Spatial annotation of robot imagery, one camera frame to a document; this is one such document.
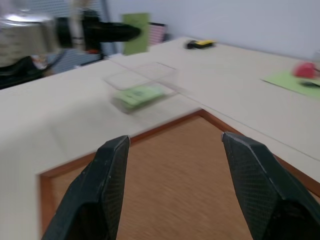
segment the red object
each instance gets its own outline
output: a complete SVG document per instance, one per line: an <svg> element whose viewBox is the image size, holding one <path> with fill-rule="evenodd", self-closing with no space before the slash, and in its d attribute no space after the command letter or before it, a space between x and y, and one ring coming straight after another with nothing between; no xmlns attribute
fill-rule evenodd
<svg viewBox="0 0 320 240"><path fill-rule="evenodd" d="M98 54L98 53L99 53L99 50L97 50L97 49L89 49L89 50L87 51L87 53L88 53L88 54Z"/></svg>
<svg viewBox="0 0 320 240"><path fill-rule="evenodd" d="M316 78L316 66L312 62L305 62L293 70L293 75L298 78L314 79Z"/></svg>

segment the green sponge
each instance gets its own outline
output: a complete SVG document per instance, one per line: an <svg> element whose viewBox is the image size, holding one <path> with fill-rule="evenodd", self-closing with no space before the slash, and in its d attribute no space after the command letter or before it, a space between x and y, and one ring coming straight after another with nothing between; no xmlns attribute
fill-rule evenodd
<svg viewBox="0 0 320 240"><path fill-rule="evenodd" d="M145 106L161 97L165 93L158 86L136 86L118 92L115 96L121 105L128 110L133 110Z"/></svg>

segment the white wall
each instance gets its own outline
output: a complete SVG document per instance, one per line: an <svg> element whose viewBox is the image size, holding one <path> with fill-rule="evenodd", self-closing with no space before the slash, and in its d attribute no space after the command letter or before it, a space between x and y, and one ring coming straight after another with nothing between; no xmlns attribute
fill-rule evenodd
<svg viewBox="0 0 320 240"><path fill-rule="evenodd" d="M320 0L110 0L119 14L149 12L175 37L216 39L249 49L311 58L320 49Z"/></svg>

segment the yellow object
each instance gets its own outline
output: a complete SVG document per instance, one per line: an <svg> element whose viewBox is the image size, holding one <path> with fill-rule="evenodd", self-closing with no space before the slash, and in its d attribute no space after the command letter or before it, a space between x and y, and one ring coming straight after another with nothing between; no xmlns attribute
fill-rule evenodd
<svg viewBox="0 0 320 240"><path fill-rule="evenodd" d="M206 44L215 44L216 41L213 40L201 40L201 41L196 41L195 42L198 45L206 45Z"/></svg>

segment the black object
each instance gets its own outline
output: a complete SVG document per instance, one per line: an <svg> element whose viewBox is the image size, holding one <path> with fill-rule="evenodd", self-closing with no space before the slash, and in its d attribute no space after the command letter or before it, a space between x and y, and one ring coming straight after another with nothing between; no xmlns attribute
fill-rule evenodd
<svg viewBox="0 0 320 240"><path fill-rule="evenodd" d="M205 49L205 48L210 48L214 46L215 46L215 42L211 40L203 40L203 41L191 40L185 45L185 48L186 49Z"/></svg>
<svg viewBox="0 0 320 240"><path fill-rule="evenodd" d="M251 138L222 135L235 194L254 240L319 240L320 205Z"/></svg>
<svg viewBox="0 0 320 240"><path fill-rule="evenodd" d="M69 19L58 17L56 19L56 31L62 48L73 47L69 29ZM140 35L137 27L120 22L100 22L98 17L87 16L82 20L85 50L90 51L98 47L100 43L127 42Z"/></svg>
<svg viewBox="0 0 320 240"><path fill-rule="evenodd" d="M309 87L309 88L320 88L320 85L315 84L315 83L313 83L311 81L307 81L307 80L301 81L300 84L302 86Z"/></svg>
<svg viewBox="0 0 320 240"><path fill-rule="evenodd" d="M44 73L56 65L65 54L66 51L62 50L44 69L38 69L30 56L11 66L0 67L0 90L43 78Z"/></svg>
<svg viewBox="0 0 320 240"><path fill-rule="evenodd" d="M128 136L107 141L70 184L42 240L116 240L121 215Z"/></svg>

